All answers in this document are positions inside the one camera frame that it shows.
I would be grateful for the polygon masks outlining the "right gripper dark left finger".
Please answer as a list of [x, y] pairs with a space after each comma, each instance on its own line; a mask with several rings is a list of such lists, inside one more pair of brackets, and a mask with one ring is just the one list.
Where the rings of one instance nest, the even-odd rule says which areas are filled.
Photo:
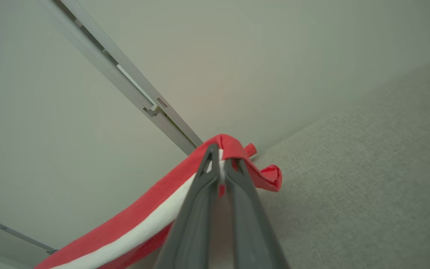
[[218, 196], [219, 146], [208, 145], [154, 269], [208, 268], [211, 211]]

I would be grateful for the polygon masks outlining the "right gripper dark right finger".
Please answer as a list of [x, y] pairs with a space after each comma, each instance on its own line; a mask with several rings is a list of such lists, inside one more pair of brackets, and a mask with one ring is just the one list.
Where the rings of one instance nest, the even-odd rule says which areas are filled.
[[235, 268], [288, 269], [288, 261], [244, 160], [227, 160], [225, 184], [233, 207]]

